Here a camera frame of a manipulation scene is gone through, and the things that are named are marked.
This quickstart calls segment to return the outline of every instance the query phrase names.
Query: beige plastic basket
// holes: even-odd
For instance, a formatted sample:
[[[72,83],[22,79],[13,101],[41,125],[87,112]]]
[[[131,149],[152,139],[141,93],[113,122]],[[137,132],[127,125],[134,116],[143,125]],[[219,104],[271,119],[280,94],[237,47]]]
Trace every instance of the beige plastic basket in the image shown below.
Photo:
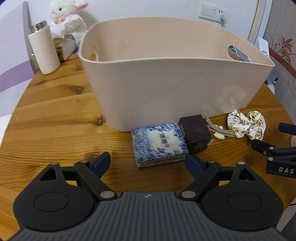
[[[252,62],[233,60],[228,55],[231,45]],[[179,18],[97,23],[78,55],[106,122],[119,131],[244,108],[274,67],[231,31]]]

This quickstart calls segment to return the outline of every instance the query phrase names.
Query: metal screw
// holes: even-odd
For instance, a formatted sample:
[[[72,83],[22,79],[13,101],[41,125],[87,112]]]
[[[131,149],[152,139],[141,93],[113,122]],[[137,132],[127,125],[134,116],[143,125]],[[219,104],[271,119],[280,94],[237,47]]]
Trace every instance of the metal screw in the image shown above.
[[[114,196],[115,196],[115,193],[112,192],[112,191],[102,191],[102,192],[100,193],[100,196],[101,196],[102,198],[109,199],[109,198],[114,197]]]
[[[193,197],[195,197],[195,195],[196,195],[196,193],[193,192],[193,191],[183,191],[183,192],[181,193],[181,196],[182,196],[183,198],[193,198]]]

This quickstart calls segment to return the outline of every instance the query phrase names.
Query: floral fabric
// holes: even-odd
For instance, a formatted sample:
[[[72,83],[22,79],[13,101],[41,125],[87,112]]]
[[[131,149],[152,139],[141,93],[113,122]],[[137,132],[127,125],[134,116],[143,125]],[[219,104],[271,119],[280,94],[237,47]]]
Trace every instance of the floral fabric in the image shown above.
[[[227,125],[235,132],[235,137],[242,138],[245,134],[251,139],[263,139],[266,123],[263,115],[258,111],[250,111],[247,116],[239,110],[228,114]]]

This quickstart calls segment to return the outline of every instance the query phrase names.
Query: wood grain tabletop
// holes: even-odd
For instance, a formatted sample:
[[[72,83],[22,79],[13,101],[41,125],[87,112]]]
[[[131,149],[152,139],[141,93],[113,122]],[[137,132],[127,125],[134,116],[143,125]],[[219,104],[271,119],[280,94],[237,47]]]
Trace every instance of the wood grain tabletop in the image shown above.
[[[266,120],[264,141],[288,147],[291,136],[280,133],[280,122],[292,123],[283,106],[263,85],[244,114],[257,110]],[[226,128],[226,115],[211,118]],[[19,230],[12,213],[18,193],[49,163],[71,166],[104,151],[111,154],[111,167],[102,180],[120,191],[181,191],[193,181],[184,162],[138,169],[131,134],[111,129],[90,88],[77,55],[50,75],[36,74],[22,96],[7,128],[0,149],[0,238]],[[251,149],[247,138],[214,138],[201,154],[224,166],[239,161],[250,165],[281,197],[286,208],[296,196],[296,179],[265,172],[266,158]]]

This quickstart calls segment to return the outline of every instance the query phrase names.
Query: wall socket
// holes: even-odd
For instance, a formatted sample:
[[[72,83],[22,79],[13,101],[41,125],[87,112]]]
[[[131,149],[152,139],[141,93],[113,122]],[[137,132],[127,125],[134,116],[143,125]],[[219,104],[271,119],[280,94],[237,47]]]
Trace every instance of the wall socket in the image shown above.
[[[206,2],[200,3],[199,17],[221,23],[221,15],[228,17],[228,10]]]

